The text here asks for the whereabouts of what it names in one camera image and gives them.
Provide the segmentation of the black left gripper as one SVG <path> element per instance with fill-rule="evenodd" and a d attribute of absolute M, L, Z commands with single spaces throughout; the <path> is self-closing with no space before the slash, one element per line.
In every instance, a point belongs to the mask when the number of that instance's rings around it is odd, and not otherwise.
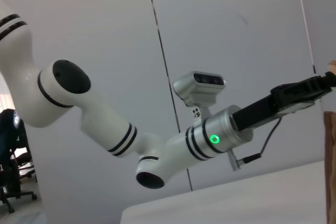
<path fill-rule="evenodd" d="M 279 85 L 270 94 L 232 114 L 236 131 L 255 129 L 287 114 L 309 108 L 335 88 L 335 74 L 328 71 L 294 83 Z"/>

